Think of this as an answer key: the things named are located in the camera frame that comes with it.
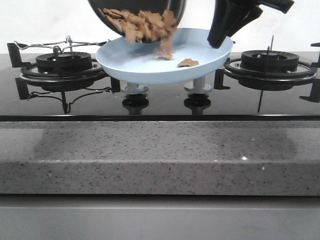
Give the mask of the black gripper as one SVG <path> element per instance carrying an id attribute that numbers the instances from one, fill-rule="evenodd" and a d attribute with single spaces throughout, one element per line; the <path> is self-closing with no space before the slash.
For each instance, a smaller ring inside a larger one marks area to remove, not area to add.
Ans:
<path id="1" fill-rule="evenodd" d="M 293 0 L 216 0 L 207 40 L 213 48 L 218 49 L 227 36 L 232 37 L 262 15 L 263 10 L 259 5 L 286 14 L 294 3 Z"/>

